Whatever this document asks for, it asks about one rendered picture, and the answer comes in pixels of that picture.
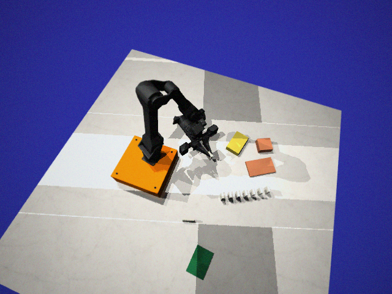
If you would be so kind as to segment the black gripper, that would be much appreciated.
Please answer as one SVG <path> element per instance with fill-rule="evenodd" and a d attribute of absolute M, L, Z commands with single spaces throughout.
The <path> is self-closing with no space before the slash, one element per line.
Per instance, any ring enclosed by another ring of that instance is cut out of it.
<path fill-rule="evenodd" d="M 201 132 L 199 132 L 199 134 L 197 134 L 197 135 L 194 135 L 194 137 L 193 138 L 191 138 L 190 136 L 189 136 L 189 134 L 188 134 L 188 131 L 187 131 L 187 127 L 193 127 L 194 125 L 193 125 L 193 123 L 191 123 L 191 124 L 189 124 L 188 126 L 186 126 L 185 128 L 184 128 L 184 132 L 185 132 L 185 134 L 186 134 L 186 136 L 188 136 L 189 137 L 189 139 L 191 140 L 191 142 L 190 143 L 187 143 L 187 142 L 185 142 L 184 144 L 182 144 L 180 147 L 179 147 L 179 152 L 180 152 L 180 154 L 183 156 L 183 155 L 185 155 L 186 153 L 188 153 L 188 149 L 189 148 L 193 148 L 193 150 L 197 150 L 197 151 L 200 151 L 201 153 L 203 153 L 203 154 L 205 154 L 205 155 L 207 155 L 207 156 L 209 156 L 210 157 L 210 155 L 209 155 L 209 153 L 208 153 L 208 151 L 212 154 L 212 151 L 211 151 L 211 148 L 210 148 L 210 146 L 209 146 L 209 138 L 210 137 L 212 137 L 213 135 L 215 135 L 216 133 L 217 133 L 217 131 L 218 131 L 218 127 L 215 125 L 215 124 L 213 124 L 212 126 L 210 126 L 210 127 L 208 127 L 207 128 L 207 131 L 204 133 L 204 134 L 202 134 L 203 132 L 201 131 Z M 200 143 L 200 141 L 202 141 L 203 143 L 203 146 L 207 149 L 205 149 L 202 145 L 201 145 L 201 143 Z M 212 154 L 213 155 L 213 154 Z"/>

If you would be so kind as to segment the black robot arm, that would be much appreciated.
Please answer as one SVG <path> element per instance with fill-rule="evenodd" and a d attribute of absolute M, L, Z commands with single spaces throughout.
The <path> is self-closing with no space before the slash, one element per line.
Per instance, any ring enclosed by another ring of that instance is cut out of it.
<path fill-rule="evenodd" d="M 165 91 L 163 95 L 160 91 Z M 184 128 L 193 123 L 193 127 L 187 127 L 188 134 L 191 138 L 199 132 L 205 130 L 206 116 L 204 109 L 197 109 L 189 100 L 181 93 L 174 82 L 160 80 L 145 80 L 139 82 L 135 88 L 138 100 L 143 107 L 143 117 L 145 124 L 145 134 L 138 144 L 143 153 L 142 160 L 154 166 L 160 159 L 160 152 L 164 145 L 164 138 L 158 132 L 158 109 L 162 105 L 166 105 L 170 99 L 177 104 L 181 116 L 173 118 L 173 124 L 179 124 Z"/>

